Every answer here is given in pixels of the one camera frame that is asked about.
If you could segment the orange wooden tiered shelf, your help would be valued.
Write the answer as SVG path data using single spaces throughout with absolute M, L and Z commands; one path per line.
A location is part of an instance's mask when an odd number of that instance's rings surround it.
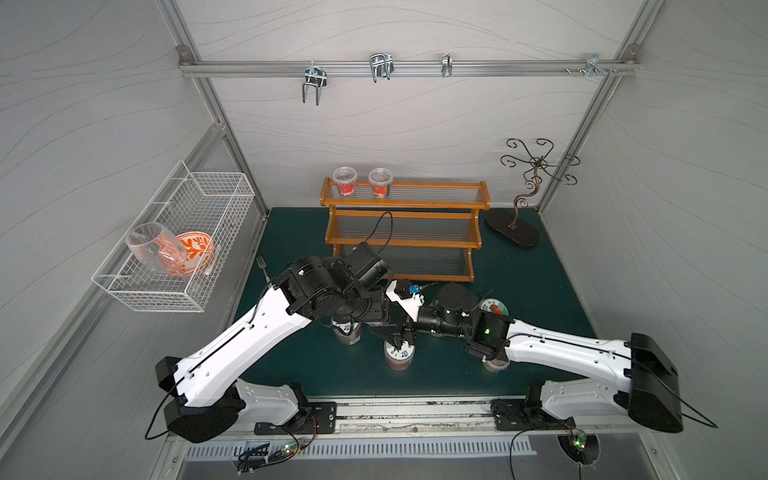
M 480 212 L 491 206 L 484 181 L 395 181 L 377 197 L 368 181 L 344 196 L 324 180 L 320 203 L 329 209 L 325 242 L 341 257 L 366 241 L 397 279 L 472 282 L 474 251 L 482 248 Z

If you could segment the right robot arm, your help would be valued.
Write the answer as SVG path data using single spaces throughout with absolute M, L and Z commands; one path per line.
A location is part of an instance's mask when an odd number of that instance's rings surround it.
M 386 295 L 406 315 L 406 341 L 421 332 L 453 337 L 468 354 L 497 368 L 527 363 L 573 374 L 571 381 L 530 387 L 520 408 L 529 424 L 624 414 L 662 433 L 682 432 L 686 420 L 715 425 L 682 399 L 676 366 L 648 335 L 634 333 L 624 341 L 547 330 L 499 309 L 483 309 L 474 294 L 455 283 L 444 285 L 432 304 L 407 280 L 393 283 Z

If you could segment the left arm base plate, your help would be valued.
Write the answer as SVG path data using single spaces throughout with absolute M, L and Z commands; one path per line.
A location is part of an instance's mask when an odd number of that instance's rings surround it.
M 277 426 L 260 422 L 254 426 L 253 433 L 257 436 L 293 434 L 301 435 L 330 435 L 336 431 L 336 402 L 310 402 L 300 407 L 299 412 L 286 424 Z

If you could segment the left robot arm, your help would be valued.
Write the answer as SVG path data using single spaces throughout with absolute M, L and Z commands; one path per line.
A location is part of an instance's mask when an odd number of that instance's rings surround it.
M 274 277 L 259 302 L 199 351 L 167 356 L 155 367 L 166 396 L 156 413 L 168 432 L 193 443 L 211 440 L 238 421 L 301 431 L 313 405 L 295 383 L 263 386 L 242 374 L 293 333 L 328 317 L 337 330 L 367 324 L 386 341 L 401 342 L 390 321 L 393 303 L 413 291 L 367 243 L 345 257 L 299 258 Z

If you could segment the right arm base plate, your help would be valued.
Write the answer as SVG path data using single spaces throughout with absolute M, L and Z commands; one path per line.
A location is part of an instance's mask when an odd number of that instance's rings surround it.
M 490 409 L 498 431 L 570 431 L 576 428 L 572 417 L 557 418 L 547 413 L 538 401 L 499 398 L 491 401 Z

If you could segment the small clear-lid jar top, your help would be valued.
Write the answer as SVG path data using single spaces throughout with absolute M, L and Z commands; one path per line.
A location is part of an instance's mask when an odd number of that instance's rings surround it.
M 331 179 L 341 196 L 346 197 L 355 193 L 358 175 L 354 168 L 338 167 L 334 170 Z

